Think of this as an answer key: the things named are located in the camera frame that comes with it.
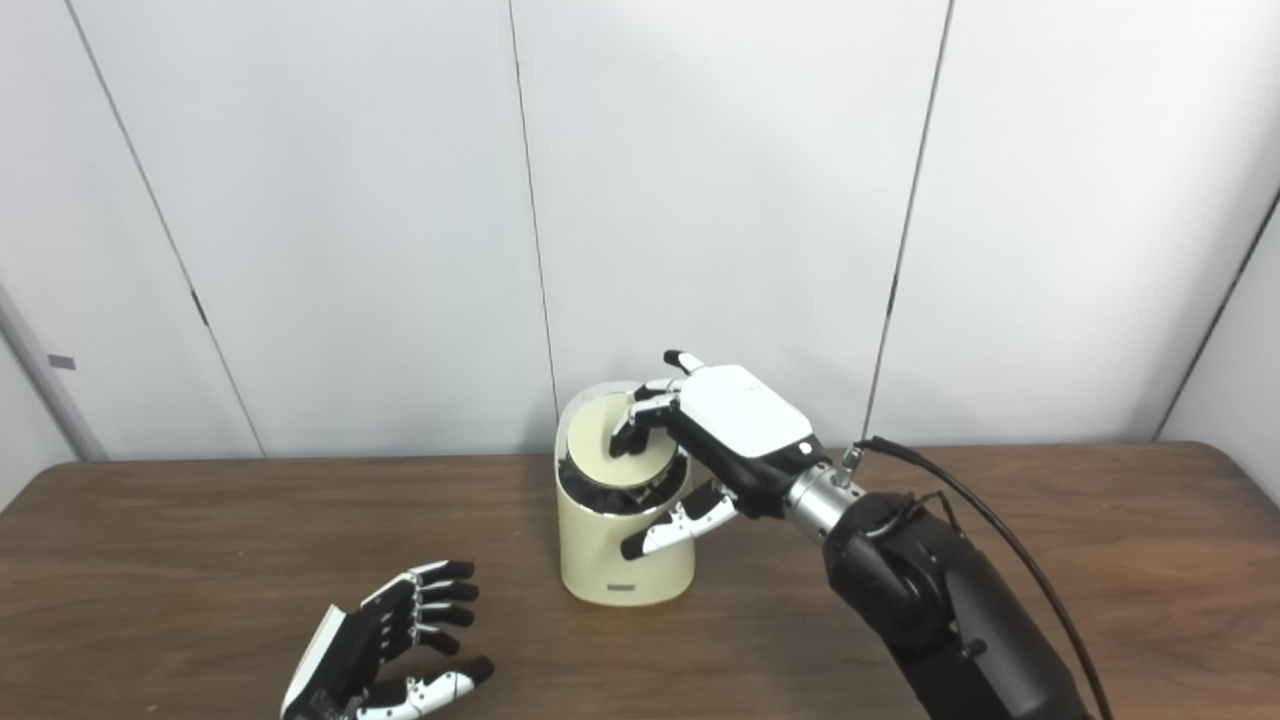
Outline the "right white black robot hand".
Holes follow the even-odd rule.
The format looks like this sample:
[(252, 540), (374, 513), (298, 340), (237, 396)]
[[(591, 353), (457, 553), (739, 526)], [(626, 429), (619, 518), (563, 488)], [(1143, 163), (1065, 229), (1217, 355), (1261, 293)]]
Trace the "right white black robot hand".
[(645, 530), (625, 538), (627, 561), (691, 541), (730, 519), (783, 519), (797, 479), (828, 462), (809, 419), (741, 365), (707, 365), (666, 351), (681, 377), (639, 386), (608, 441), (611, 457), (640, 454), (663, 430), (710, 471), (700, 486)]

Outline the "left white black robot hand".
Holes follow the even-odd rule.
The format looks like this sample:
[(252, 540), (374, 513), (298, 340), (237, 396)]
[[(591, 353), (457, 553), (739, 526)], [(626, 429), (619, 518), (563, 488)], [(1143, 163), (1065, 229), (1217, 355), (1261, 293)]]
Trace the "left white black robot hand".
[(282, 719), (424, 719), (488, 682), (485, 656), (443, 671), (383, 679), (381, 670), (411, 650), (447, 657), (461, 643), (447, 626), (471, 626), (479, 588), (474, 562), (443, 560), (410, 568), (353, 611), (326, 607), (294, 667)]

